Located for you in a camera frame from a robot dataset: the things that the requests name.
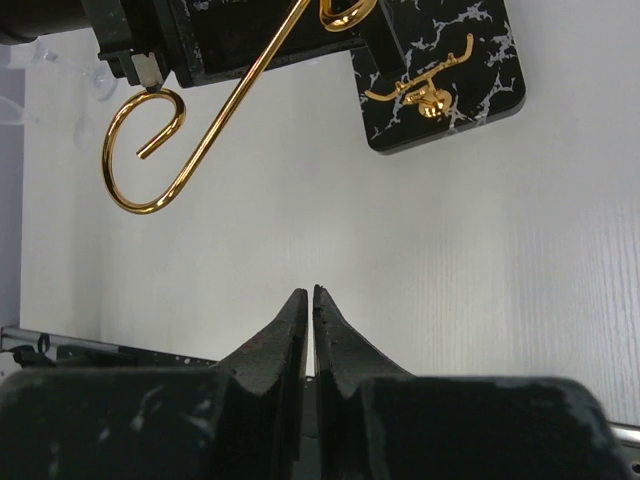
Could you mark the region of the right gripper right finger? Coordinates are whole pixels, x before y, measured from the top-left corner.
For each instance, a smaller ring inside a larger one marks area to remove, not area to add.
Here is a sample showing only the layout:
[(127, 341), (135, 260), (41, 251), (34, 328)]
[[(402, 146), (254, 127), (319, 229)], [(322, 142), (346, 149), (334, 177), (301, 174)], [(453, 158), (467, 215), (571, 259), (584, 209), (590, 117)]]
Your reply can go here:
[(628, 479), (598, 400), (561, 377), (416, 376), (316, 287), (325, 479)]

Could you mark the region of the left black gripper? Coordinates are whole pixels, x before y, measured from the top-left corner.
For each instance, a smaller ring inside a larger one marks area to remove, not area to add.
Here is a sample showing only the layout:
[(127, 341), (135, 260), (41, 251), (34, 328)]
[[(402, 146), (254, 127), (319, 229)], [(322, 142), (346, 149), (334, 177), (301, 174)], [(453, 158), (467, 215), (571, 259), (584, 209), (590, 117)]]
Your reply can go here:
[[(1, 4), (1, 42), (89, 28), (98, 58), (132, 86), (158, 90), (170, 75), (183, 88), (244, 75), (266, 49), (293, 1), (21, 1)], [(366, 48), (384, 78), (400, 72), (400, 43), (384, 1), (302, 1), (302, 13), (272, 68)]]

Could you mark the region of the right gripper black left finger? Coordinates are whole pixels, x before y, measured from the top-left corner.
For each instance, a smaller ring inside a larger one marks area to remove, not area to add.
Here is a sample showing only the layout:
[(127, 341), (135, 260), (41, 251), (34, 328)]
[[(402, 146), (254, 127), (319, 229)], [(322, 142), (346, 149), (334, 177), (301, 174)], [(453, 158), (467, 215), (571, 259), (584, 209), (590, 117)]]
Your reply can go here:
[(1, 388), (5, 479), (287, 479), (308, 295), (211, 366), (29, 368)]

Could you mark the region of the clear wine glass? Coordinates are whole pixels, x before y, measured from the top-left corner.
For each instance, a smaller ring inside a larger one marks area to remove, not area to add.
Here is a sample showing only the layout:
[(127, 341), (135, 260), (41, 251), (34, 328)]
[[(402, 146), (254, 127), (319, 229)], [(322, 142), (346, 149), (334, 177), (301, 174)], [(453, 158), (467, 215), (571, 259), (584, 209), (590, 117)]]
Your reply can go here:
[(35, 125), (59, 136), (70, 137), (73, 145), (80, 151), (87, 150), (95, 136), (94, 122), (86, 114), (75, 120), (49, 120), (29, 112), (5, 96), (1, 97), (1, 125)]
[(26, 70), (35, 65), (51, 64), (65, 73), (80, 78), (88, 93), (98, 102), (106, 102), (115, 93), (118, 79), (108, 66), (98, 60), (72, 61), (48, 48), (41, 40), (31, 43), (1, 46), (1, 67)]

